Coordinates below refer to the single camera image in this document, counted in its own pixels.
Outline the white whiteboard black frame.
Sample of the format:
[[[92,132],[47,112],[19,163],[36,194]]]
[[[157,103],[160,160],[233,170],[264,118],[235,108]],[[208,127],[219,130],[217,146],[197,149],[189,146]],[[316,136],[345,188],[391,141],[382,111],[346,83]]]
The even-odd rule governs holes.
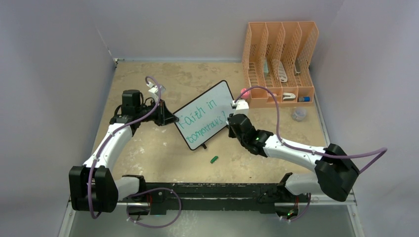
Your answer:
[[[227,81],[221,80],[173,113],[178,118],[175,125],[190,150],[196,150],[227,126],[227,118],[234,112],[232,101]]]

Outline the green marker cap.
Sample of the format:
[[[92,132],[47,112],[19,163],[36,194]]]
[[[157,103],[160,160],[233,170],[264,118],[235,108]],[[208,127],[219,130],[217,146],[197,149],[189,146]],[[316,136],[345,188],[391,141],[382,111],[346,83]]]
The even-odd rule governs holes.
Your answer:
[[[218,156],[214,156],[214,157],[210,160],[210,163],[214,163],[217,159],[218,159]]]

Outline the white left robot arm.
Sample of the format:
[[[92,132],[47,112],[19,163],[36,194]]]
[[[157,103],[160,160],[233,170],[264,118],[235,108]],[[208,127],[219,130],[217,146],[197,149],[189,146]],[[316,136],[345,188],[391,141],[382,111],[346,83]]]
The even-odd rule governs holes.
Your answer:
[[[111,170],[124,147],[141,123],[152,121],[165,126],[178,121],[161,99],[163,88],[151,87],[149,100],[139,90],[122,93],[122,102],[110,119],[107,133],[98,148],[81,166],[69,171],[71,205],[77,211],[89,211],[93,218],[102,212],[113,212],[118,201],[130,197],[141,202],[147,197],[146,182],[142,175],[124,175],[114,180]]]

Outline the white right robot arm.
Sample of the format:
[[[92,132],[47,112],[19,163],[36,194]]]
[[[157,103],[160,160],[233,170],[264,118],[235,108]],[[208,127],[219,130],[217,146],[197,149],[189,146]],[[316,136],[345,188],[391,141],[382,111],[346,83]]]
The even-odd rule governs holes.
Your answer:
[[[336,156],[346,156],[336,144],[313,147],[286,139],[266,130],[255,129],[244,114],[227,119],[229,137],[238,139],[251,154],[279,158],[309,169],[309,174],[288,174],[277,188],[280,199],[289,201],[296,195],[324,193],[336,201],[346,201],[360,170],[353,161]]]

